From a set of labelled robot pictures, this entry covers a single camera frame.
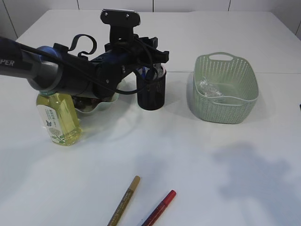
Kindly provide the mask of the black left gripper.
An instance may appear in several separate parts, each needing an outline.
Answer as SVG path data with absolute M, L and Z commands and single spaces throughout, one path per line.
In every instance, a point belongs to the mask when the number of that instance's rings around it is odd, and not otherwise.
M 107 43 L 105 53 L 94 58 L 95 77 L 124 78 L 131 69 L 169 61 L 169 51 L 159 51 L 158 38 L 134 36 L 131 42 Z

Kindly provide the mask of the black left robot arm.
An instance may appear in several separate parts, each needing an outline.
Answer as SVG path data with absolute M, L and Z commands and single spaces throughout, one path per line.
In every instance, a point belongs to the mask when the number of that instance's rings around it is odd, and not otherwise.
M 157 73 L 155 64 L 166 63 L 169 51 L 159 51 L 153 44 L 158 39 L 134 36 L 133 41 L 105 45 L 106 52 L 88 60 L 87 52 L 77 56 L 61 44 L 32 48 L 7 38 L 0 39 L 1 75 L 23 78 L 40 92 L 54 92 L 76 97 L 105 99 L 114 93 L 131 95 L 157 82 L 150 79 L 142 88 L 118 89 L 122 80 L 138 69 L 148 67 Z

